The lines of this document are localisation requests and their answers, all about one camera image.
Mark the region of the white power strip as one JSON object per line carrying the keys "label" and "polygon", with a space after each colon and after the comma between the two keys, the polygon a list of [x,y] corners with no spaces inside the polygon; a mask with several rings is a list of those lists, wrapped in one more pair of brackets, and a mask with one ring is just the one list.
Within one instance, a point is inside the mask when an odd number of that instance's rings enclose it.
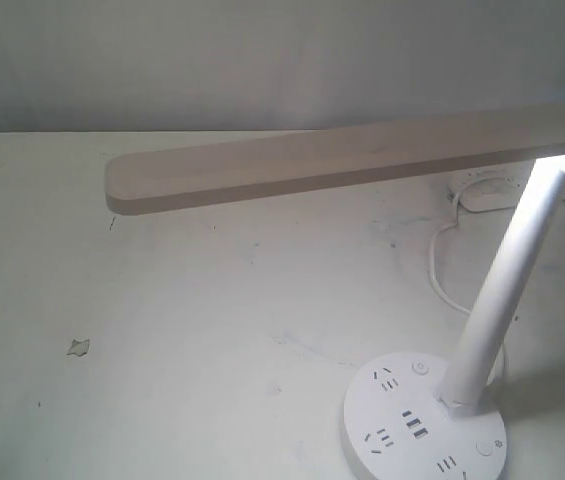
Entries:
{"label": "white power strip", "polygon": [[531,170],[531,164],[523,164],[502,169],[453,172],[448,176],[448,188],[451,196],[459,190],[463,191],[459,204],[471,213],[514,209],[528,183]]}

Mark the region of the white desk lamp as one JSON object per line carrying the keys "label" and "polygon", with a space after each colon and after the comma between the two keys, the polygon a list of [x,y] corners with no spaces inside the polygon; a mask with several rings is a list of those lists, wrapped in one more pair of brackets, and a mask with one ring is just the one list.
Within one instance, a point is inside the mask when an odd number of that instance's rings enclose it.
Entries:
{"label": "white desk lamp", "polygon": [[342,403],[360,479],[497,479],[503,418],[486,391],[565,192],[565,103],[464,112],[116,157],[108,208],[141,215],[529,160],[533,167],[450,360],[390,353]]}

